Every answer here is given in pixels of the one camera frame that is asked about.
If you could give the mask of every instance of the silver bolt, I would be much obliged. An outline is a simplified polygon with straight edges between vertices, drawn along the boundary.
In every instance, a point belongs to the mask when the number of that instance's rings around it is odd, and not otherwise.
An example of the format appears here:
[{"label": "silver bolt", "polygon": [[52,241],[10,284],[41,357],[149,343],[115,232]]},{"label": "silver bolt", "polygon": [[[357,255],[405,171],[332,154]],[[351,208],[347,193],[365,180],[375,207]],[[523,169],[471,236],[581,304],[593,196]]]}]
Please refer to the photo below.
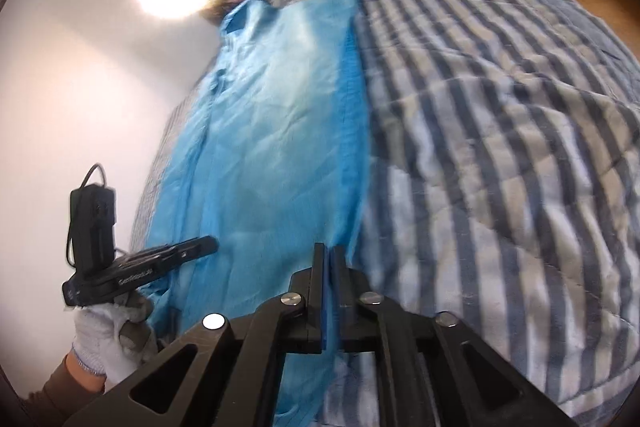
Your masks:
[{"label": "silver bolt", "polygon": [[219,313],[209,314],[203,318],[202,325],[207,328],[207,330],[219,330],[225,325],[225,317]]},{"label": "silver bolt", "polygon": [[375,292],[364,292],[360,296],[360,302],[363,304],[380,304],[383,300],[385,300],[384,296]]},{"label": "silver bolt", "polygon": [[458,323],[458,318],[449,312],[442,312],[436,316],[436,322],[444,328],[450,328]]},{"label": "silver bolt", "polygon": [[287,306],[297,306],[302,301],[302,297],[299,293],[287,292],[280,297],[280,301]]}]

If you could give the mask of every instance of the black cable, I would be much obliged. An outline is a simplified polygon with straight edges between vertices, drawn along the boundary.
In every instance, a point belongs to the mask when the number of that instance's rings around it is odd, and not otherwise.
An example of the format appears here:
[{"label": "black cable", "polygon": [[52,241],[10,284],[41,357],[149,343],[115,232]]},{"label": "black cable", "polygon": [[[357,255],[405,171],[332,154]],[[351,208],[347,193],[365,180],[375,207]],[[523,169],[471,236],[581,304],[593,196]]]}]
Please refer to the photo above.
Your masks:
[{"label": "black cable", "polygon": [[[99,163],[95,163],[89,169],[89,172],[87,172],[86,176],[84,177],[84,180],[82,180],[82,183],[80,184],[78,189],[84,188],[84,186],[89,181],[89,178],[94,173],[95,169],[98,169],[98,171],[100,171],[100,176],[102,178],[102,186],[103,187],[107,186],[107,174],[105,174],[104,168]],[[76,267],[76,263],[72,263],[71,262],[71,258],[69,257],[69,253],[70,253],[69,247],[71,246],[71,228],[74,225],[74,220],[76,219],[76,217],[78,217],[78,206],[79,206],[79,201],[78,201],[78,203],[76,203],[76,206],[74,207],[73,211],[71,211],[71,219],[69,220],[69,229],[66,232],[66,255],[65,256],[66,256],[66,263],[71,268],[75,268]]]}]

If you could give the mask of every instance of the handheld device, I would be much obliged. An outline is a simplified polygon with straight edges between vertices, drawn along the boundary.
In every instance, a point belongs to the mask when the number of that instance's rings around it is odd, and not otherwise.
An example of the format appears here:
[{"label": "handheld device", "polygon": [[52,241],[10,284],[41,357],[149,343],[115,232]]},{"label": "handheld device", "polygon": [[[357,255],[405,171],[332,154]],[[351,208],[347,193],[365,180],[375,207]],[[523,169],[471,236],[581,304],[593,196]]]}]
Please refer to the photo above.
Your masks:
[{"label": "handheld device", "polygon": [[[87,185],[96,169],[102,175],[102,185]],[[218,251],[217,240],[207,235],[177,245],[162,245],[116,257],[113,240],[115,191],[107,187],[100,164],[91,167],[80,187],[71,192],[70,215],[66,261],[76,272],[62,285],[68,306],[113,301],[114,297],[159,279],[187,261]],[[71,246],[73,262],[69,256]]]}]

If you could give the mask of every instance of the glove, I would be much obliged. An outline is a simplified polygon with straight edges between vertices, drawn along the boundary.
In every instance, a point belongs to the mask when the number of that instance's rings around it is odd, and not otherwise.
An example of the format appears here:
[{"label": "glove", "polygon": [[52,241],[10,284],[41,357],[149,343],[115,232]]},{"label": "glove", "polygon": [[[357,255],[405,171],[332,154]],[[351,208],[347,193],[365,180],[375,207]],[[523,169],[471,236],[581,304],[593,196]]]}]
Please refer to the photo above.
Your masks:
[{"label": "glove", "polygon": [[156,355],[158,344],[145,322],[151,301],[136,291],[115,301],[76,312],[72,349],[84,370],[118,384]]}]

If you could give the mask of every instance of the blue folded clothes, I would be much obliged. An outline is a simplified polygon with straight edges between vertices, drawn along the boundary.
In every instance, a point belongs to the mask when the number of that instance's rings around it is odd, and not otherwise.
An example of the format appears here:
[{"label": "blue folded clothes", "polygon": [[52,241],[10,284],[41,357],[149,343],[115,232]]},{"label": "blue folded clothes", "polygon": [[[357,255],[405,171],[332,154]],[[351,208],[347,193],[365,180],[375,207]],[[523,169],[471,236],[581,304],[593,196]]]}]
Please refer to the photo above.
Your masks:
[{"label": "blue folded clothes", "polygon": [[[353,254],[369,172],[357,7],[247,0],[223,20],[218,60],[165,171],[147,242],[210,234],[220,249],[142,289],[159,336],[212,312],[252,313],[311,265],[315,242]],[[336,344],[330,329],[323,355],[287,356],[274,425],[313,419]]]}]

